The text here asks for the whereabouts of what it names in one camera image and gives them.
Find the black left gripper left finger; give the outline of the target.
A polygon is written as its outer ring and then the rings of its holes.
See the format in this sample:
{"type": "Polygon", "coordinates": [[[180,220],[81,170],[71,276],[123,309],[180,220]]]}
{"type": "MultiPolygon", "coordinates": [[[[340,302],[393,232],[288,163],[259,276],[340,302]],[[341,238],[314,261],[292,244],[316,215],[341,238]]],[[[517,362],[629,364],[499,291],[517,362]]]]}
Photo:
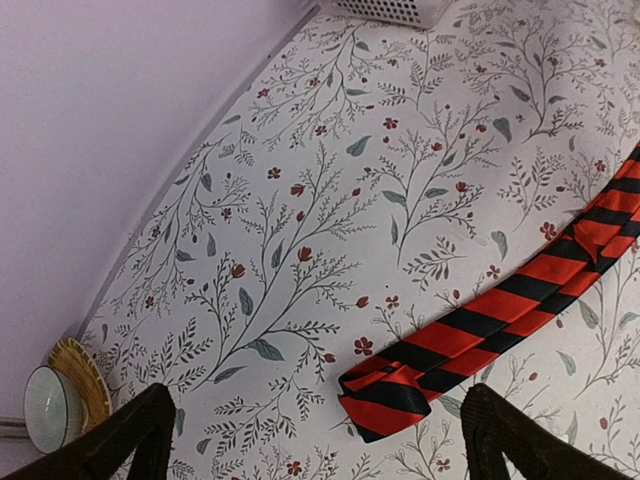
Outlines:
{"type": "Polygon", "coordinates": [[[85,435],[6,477],[110,479],[131,458],[129,479],[165,479],[174,424],[171,394],[154,383],[85,435]]]}

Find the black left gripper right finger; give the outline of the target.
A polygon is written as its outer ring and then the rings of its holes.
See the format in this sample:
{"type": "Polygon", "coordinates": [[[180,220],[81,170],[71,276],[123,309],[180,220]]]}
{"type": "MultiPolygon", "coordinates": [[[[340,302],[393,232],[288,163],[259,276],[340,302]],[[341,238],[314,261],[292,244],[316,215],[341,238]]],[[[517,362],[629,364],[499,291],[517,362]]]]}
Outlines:
{"type": "Polygon", "coordinates": [[[511,461],[526,479],[624,479],[626,476],[556,438],[485,384],[460,408],[469,478],[504,480],[511,461]]]}

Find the red black striped tie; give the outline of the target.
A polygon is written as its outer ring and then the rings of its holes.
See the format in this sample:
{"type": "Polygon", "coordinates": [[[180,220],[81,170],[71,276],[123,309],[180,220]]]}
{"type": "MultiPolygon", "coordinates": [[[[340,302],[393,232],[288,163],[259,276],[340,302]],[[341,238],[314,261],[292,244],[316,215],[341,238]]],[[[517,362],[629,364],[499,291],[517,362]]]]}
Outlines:
{"type": "Polygon", "coordinates": [[[639,236],[639,152],[501,283],[342,374],[339,402],[364,442],[424,420],[441,397],[584,294],[639,236]]]}

